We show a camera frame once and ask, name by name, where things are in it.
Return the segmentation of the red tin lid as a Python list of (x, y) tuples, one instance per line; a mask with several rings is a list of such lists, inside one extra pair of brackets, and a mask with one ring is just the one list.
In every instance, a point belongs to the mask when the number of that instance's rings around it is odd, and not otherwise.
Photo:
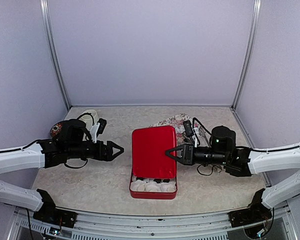
[(166, 151), (177, 146), (175, 128), (170, 125), (135, 129), (132, 132), (132, 172), (136, 177), (173, 179), (177, 164)]

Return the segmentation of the dark chocolate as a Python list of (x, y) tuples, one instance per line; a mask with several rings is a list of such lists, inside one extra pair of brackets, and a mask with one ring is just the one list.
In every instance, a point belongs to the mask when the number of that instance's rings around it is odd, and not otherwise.
[(158, 183), (158, 184), (160, 184), (162, 182), (162, 179), (155, 178), (153, 181), (156, 182), (156, 183)]

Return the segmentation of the white round chocolate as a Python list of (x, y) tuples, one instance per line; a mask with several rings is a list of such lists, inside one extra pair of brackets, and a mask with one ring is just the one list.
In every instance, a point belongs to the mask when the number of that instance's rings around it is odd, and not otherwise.
[(137, 187), (136, 190), (137, 190), (138, 192), (144, 192), (145, 189), (146, 189), (146, 187), (142, 184), (142, 185), (139, 185), (139, 186)]

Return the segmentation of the red chocolate tin box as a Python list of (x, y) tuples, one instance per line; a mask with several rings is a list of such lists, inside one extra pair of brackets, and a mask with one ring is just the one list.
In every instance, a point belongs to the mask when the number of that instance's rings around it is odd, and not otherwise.
[(132, 175), (129, 191), (134, 199), (173, 200), (178, 192), (177, 178), (143, 178)]

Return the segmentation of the steel serving tongs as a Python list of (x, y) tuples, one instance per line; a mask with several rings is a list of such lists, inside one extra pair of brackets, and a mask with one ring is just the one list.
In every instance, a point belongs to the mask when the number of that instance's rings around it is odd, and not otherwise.
[(197, 146), (209, 147), (210, 142), (207, 132), (200, 126), (194, 128), (194, 134), (189, 136), (186, 131), (181, 134), (181, 144), (197, 144)]

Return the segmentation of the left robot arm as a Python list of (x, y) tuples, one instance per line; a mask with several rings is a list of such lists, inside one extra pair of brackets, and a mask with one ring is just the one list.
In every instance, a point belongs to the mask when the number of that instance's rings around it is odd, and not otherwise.
[[(19, 148), (0, 150), (0, 175), (25, 169), (48, 169), (66, 165), (68, 160), (111, 162), (124, 153), (124, 148), (112, 141), (97, 139), (107, 121), (99, 119), (90, 129), (79, 119), (64, 120), (51, 130), (50, 139), (38, 139)], [(53, 223), (60, 211), (47, 191), (25, 189), (0, 180), (0, 203), (18, 206), (40, 213)]]

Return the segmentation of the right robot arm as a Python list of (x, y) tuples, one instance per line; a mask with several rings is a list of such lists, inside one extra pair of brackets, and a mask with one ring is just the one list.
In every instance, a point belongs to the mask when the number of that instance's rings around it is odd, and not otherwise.
[(165, 154), (185, 166), (221, 165), (226, 173), (235, 177), (296, 169), (297, 172), (290, 177), (254, 194), (250, 207), (245, 212), (250, 222), (258, 221), (266, 209), (272, 209), (300, 194), (300, 142), (265, 149), (237, 146), (236, 133), (221, 125), (212, 129), (209, 147), (185, 143), (166, 150)]

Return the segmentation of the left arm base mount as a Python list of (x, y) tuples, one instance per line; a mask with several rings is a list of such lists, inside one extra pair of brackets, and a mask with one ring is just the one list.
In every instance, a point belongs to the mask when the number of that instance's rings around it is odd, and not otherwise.
[(76, 223), (78, 214), (73, 211), (62, 210), (62, 209), (54, 209), (52, 212), (42, 213), (42, 212), (34, 212), (33, 218), (35, 220), (39, 220), (44, 223), (66, 227), (66, 228), (74, 228)]

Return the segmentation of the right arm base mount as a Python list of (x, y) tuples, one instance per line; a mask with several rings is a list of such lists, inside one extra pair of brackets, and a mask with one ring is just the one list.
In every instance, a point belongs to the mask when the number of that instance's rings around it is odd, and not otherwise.
[(273, 215), (271, 210), (267, 208), (265, 210), (246, 208), (237, 211), (231, 211), (228, 213), (228, 216), (231, 227), (236, 228), (271, 219)]

